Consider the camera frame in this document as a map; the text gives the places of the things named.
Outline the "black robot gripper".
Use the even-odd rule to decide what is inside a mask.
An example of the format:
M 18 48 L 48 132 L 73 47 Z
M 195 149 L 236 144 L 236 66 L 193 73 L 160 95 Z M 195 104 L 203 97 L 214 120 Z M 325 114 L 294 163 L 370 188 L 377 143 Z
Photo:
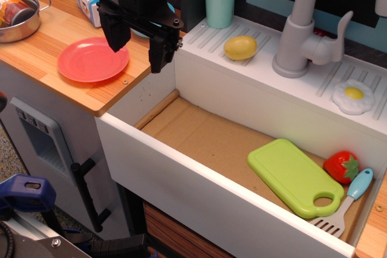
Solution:
M 152 35 L 158 28 L 182 29 L 184 22 L 169 8 L 169 0 L 99 0 L 100 23 L 113 52 L 121 50 L 131 38 L 131 29 Z M 183 46 L 183 38 L 168 40 L 153 36 L 149 40 L 151 73 L 157 74 L 171 63 Z

